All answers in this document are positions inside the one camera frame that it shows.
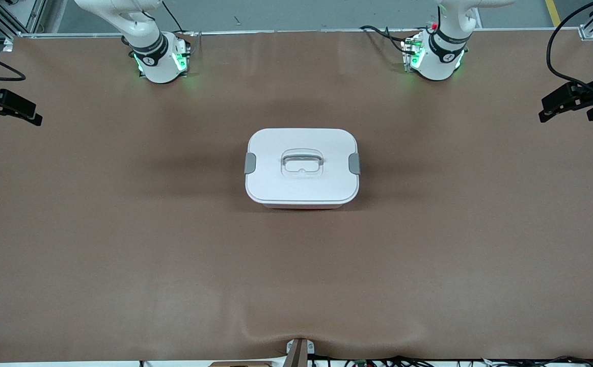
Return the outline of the white box lid grey latches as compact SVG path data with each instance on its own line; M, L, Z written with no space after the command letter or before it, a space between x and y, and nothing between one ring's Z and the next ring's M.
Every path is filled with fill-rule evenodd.
M343 206L359 188L359 146L343 129L264 128L249 139L245 189L254 202Z

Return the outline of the brown table mat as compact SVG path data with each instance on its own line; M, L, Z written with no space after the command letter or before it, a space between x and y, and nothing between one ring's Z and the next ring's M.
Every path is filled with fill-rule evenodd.
M0 83L0 362L593 358L593 122L539 123L548 31L479 31L444 82L362 32L208 35L187 77L119 39L19 39ZM245 189L264 128L340 128L327 211Z

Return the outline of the aluminium frame profiles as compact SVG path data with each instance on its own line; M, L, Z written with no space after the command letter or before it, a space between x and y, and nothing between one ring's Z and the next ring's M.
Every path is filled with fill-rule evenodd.
M35 33L47 0L0 0L0 45L4 52L13 50L13 41Z

